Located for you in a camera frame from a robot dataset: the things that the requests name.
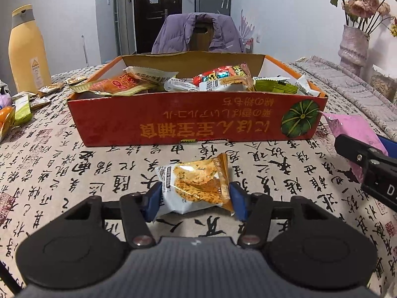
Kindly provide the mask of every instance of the table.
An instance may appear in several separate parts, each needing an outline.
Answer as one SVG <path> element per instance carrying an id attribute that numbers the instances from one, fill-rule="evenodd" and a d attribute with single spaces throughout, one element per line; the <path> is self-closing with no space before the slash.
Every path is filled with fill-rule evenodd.
<path id="1" fill-rule="evenodd" d="M 99 68 L 55 75 L 53 81 L 89 76 Z M 308 79 L 328 94 L 326 111 L 365 116 L 321 81 Z M 394 280 L 397 215 L 360 191 L 348 162 L 335 153 L 334 137 L 324 118 L 314 138 L 307 141 L 86 148 L 65 101 L 69 93 L 66 87 L 51 95 L 52 104 L 37 111 L 29 124 L 14 129 L 0 145 L 0 254 L 19 283 L 15 264 L 19 243 L 64 211 L 91 195 L 114 201 L 130 192 L 146 191 L 158 180 L 154 171 L 158 165 L 210 158 L 224 151 L 233 181 L 247 191 L 264 192 L 278 201 L 303 195 L 368 236 L 379 255 L 370 281 L 373 291 L 384 294 Z M 149 228 L 156 239 L 201 235 L 231 236 L 236 241 L 243 223 L 214 207 L 183 216 L 171 213 Z M 272 223 L 269 238 L 285 228 L 285 221 Z M 107 221 L 106 229 L 124 239 L 120 221 Z M 1 283 L 0 298 L 10 296 Z"/>

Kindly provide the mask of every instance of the purple jacket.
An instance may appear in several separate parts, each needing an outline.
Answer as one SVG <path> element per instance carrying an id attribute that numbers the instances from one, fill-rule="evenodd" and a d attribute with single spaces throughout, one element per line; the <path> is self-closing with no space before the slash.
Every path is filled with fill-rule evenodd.
<path id="1" fill-rule="evenodd" d="M 216 13 L 183 13 L 167 17 L 154 42 L 152 53 L 188 51 L 197 21 L 212 21 L 214 38 L 209 51 L 242 53 L 243 41 L 231 17 Z"/>

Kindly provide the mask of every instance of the green pumpkin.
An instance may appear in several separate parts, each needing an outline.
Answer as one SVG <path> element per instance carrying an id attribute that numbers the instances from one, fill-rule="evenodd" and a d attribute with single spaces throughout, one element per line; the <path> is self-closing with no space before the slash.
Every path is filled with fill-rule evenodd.
<path id="1" fill-rule="evenodd" d="M 319 107 L 313 100 L 295 103 L 283 116 L 281 132 L 288 138 L 305 135 L 316 123 Z"/>

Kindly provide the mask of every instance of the vase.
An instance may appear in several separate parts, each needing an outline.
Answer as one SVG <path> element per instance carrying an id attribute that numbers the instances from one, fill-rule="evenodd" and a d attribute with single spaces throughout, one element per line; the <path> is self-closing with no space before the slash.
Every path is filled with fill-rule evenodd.
<path id="1" fill-rule="evenodd" d="M 367 53 L 370 37 L 364 31 L 344 25 L 342 42 L 338 55 L 340 65 L 353 74 L 360 76 L 361 67 L 367 63 Z"/>

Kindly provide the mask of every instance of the yellow thermos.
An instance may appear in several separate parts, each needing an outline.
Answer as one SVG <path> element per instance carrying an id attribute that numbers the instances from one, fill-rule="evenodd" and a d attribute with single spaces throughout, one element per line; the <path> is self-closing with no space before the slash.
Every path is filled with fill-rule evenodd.
<path id="1" fill-rule="evenodd" d="M 39 88 L 52 84 L 43 37 L 31 4 L 12 13 L 8 55 L 18 92 L 37 93 Z"/>

